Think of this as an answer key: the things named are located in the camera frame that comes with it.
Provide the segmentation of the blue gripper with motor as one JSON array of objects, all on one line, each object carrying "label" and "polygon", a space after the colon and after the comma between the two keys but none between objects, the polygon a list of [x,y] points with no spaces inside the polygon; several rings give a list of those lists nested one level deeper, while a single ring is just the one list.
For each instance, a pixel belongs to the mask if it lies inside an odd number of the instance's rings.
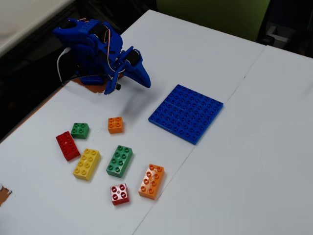
[{"label": "blue gripper with motor", "polygon": [[128,50],[122,50],[115,59],[114,70],[107,70],[107,83],[104,94],[110,94],[115,91],[119,74],[124,72],[124,75],[136,81],[140,85],[150,88],[151,81],[149,75],[142,64],[142,56],[139,50],[130,47]]}]

